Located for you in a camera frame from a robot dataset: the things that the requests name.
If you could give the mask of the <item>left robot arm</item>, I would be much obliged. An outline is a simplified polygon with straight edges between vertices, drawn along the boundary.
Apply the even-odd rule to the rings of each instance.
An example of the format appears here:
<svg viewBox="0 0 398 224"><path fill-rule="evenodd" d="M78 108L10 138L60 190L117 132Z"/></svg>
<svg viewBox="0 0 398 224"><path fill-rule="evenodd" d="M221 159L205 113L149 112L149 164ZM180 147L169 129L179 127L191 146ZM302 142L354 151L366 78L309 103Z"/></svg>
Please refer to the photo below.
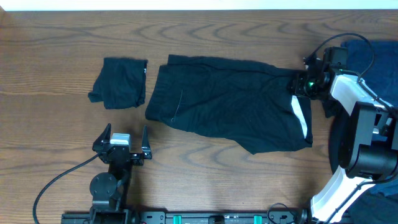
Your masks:
<svg viewBox="0 0 398 224"><path fill-rule="evenodd" d="M127 208L126 199L132 167L142 166L145 160L152 159L146 127L143 129L141 149L141 153L131 152L131 136L112 133L110 124L94 141L92 150L109 168L107 172L96 175L90 183L93 196L90 224L141 222L139 214Z"/></svg>

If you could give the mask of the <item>black shorts with white trim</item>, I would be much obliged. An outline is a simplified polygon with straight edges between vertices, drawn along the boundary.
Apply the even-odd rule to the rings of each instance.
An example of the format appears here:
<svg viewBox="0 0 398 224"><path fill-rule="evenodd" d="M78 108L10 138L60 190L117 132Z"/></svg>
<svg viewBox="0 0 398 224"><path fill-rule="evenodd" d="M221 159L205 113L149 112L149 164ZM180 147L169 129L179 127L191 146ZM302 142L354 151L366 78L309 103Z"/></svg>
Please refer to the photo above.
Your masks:
<svg viewBox="0 0 398 224"><path fill-rule="evenodd" d="M262 62L170 55L160 66L148 120L237 142L251 154L313 144L309 99L288 87L297 70Z"/></svg>

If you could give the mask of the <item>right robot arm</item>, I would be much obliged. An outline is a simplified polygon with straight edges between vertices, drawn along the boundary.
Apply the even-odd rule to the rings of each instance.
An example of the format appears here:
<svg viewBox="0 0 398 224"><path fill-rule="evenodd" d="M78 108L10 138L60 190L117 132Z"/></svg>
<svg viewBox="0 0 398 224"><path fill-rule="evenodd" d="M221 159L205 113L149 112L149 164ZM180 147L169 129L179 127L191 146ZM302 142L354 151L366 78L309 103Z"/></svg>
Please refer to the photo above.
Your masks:
<svg viewBox="0 0 398 224"><path fill-rule="evenodd" d="M337 140L338 166L310 199L302 223L336 223L365 191L397 178L397 111L378 97L344 60L305 58L306 70L292 82L297 96L333 98L343 107Z"/></svg>

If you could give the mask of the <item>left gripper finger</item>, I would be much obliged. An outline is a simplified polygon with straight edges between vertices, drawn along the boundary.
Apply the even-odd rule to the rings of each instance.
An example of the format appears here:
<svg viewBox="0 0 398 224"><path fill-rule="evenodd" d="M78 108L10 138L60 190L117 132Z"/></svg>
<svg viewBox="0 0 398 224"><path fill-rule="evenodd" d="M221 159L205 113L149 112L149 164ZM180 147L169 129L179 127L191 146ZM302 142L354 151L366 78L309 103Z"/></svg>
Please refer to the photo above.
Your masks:
<svg viewBox="0 0 398 224"><path fill-rule="evenodd" d="M146 125L144 126L144 129L143 129L141 149L142 149L144 159L147 159L147 160L152 159L152 149L150 147Z"/></svg>
<svg viewBox="0 0 398 224"><path fill-rule="evenodd" d="M111 124L108 123L104 131L94 141L92 150L95 152L101 152L109 144L110 139L111 139Z"/></svg>

